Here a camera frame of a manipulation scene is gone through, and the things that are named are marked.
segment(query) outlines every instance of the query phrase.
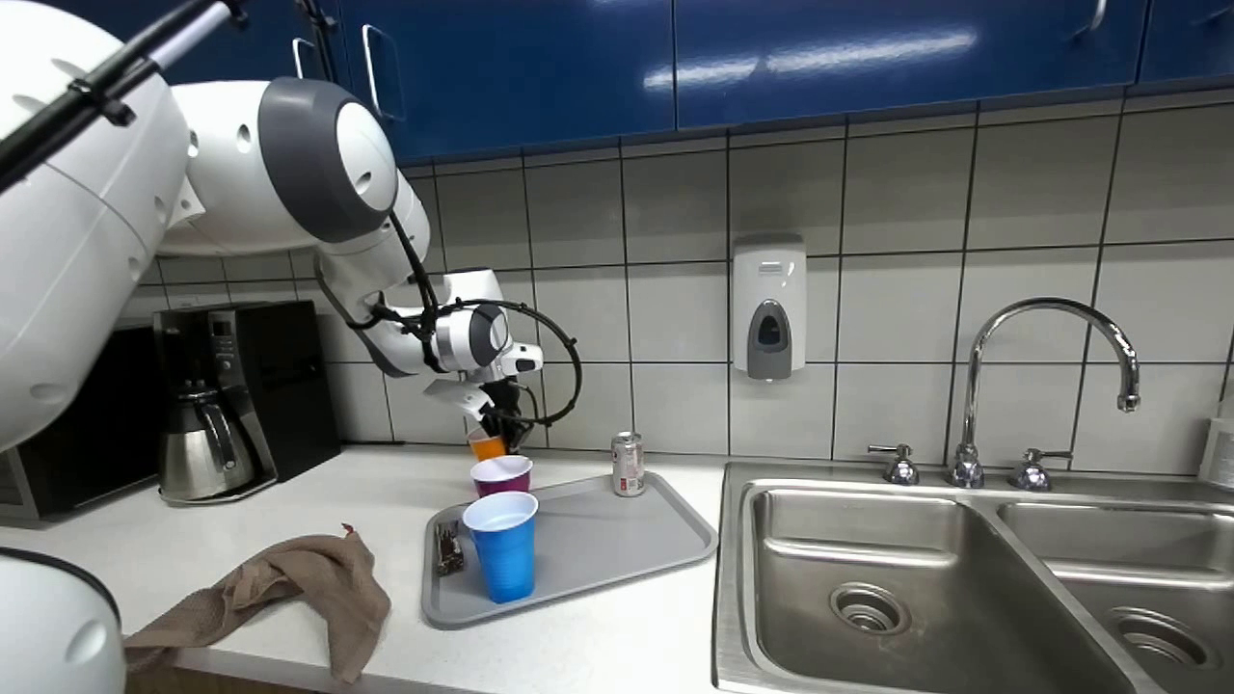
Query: gray tray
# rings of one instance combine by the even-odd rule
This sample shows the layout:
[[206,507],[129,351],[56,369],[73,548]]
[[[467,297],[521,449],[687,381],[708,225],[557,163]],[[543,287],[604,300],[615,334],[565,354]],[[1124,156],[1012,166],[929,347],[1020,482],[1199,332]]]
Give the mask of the gray tray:
[[712,527],[659,476],[641,499],[615,499],[607,476],[535,490],[535,594],[489,603],[478,558],[457,531],[462,507],[427,522],[425,622],[440,629],[481,624],[574,594],[620,588],[708,558]]

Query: soap dispenser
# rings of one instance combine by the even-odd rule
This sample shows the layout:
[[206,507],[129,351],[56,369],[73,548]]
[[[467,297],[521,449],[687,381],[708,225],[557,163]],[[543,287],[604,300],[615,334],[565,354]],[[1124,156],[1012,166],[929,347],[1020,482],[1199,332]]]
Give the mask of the soap dispenser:
[[731,364],[748,379],[804,365],[804,248],[759,238],[731,248]]

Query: black cable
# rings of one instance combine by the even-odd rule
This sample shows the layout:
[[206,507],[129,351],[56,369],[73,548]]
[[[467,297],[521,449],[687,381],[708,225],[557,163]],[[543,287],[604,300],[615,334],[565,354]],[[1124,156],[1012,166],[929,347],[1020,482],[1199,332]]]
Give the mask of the black cable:
[[583,397],[583,359],[577,359],[577,339],[570,339],[551,315],[543,315],[543,314],[535,314],[535,310],[528,310],[528,306],[516,306],[516,300],[454,300],[454,306],[448,306],[448,310],[440,310],[435,306],[435,292],[430,292],[430,280],[427,280],[427,271],[425,271],[425,264],[421,264],[421,253],[413,250],[413,238],[403,237],[403,229],[402,229],[402,220],[398,220],[398,211],[389,207],[389,225],[394,225],[394,233],[398,233],[398,244],[402,244],[402,250],[410,253],[410,264],[413,264],[413,287],[421,288],[421,306],[425,306],[425,314],[421,314],[421,325],[416,328],[410,328],[413,334],[421,334],[421,347],[425,347],[425,364],[440,373],[440,365],[435,365],[435,351],[430,351],[430,332],[435,332],[435,321],[443,321],[443,315],[449,315],[449,314],[457,314],[457,310],[481,310],[481,306],[494,306],[494,310],[512,310],[512,314],[521,314],[521,315],[528,315],[528,321],[535,321],[535,325],[543,325],[564,347],[565,347],[565,354],[570,354],[570,369],[574,369],[574,395],[570,395],[570,401],[557,409],[557,414],[551,414],[551,418],[541,418],[535,414],[535,422],[528,422],[528,423],[541,423],[541,429],[551,429],[555,422],[564,422],[565,414],[574,414],[574,406],[577,406],[577,397]]
[[335,19],[320,8],[320,0],[295,0],[295,8],[313,28],[320,76],[338,81],[335,37],[330,37]]
[[521,306],[521,300],[454,300],[454,306],[440,310],[440,315],[449,315],[449,314],[471,310],[471,306],[498,306],[498,310],[521,314],[521,315],[543,325],[543,328],[565,347],[565,354],[570,354],[570,369],[574,369],[574,395],[570,395],[570,401],[565,401],[557,414],[535,418],[535,422],[528,422],[528,423],[551,429],[551,423],[557,423],[565,414],[574,414],[574,406],[577,406],[577,397],[583,397],[583,359],[577,359],[577,347],[574,347],[577,339],[570,339],[551,315],[543,315],[543,314],[535,314],[530,306]]
[[60,147],[70,147],[86,127],[93,127],[93,121],[105,115],[114,127],[128,127],[133,115],[123,95],[158,70],[149,55],[206,8],[213,0],[194,0],[167,10],[158,25],[109,55],[97,70],[73,76],[60,95],[39,108],[6,140],[0,140],[0,193],[39,171]]

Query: stainless steel sink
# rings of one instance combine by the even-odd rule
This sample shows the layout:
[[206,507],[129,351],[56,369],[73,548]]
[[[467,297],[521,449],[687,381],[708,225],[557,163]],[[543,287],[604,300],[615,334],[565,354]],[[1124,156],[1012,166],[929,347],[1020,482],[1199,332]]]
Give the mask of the stainless steel sink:
[[722,689],[1234,689],[1234,492],[727,468]]
[[1234,689],[1234,512],[1012,503],[1003,522],[1169,689]]
[[748,531],[750,640],[796,677],[1128,689],[1033,566],[951,499],[764,490]]

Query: cup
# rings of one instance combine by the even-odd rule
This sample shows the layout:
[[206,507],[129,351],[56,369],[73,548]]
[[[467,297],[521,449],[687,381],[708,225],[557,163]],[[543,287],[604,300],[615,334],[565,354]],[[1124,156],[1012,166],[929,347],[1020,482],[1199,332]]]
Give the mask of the cup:
[[498,458],[498,456],[503,456],[503,438],[502,435],[474,435],[471,438],[471,456],[474,458]]
[[530,458],[528,456],[498,456],[471,468],[471,482],[478,499],[503,490],[530,490]]
[[535,512],[521,490],[478,499],[462,510],[489,603],[516,603],[535,591]]

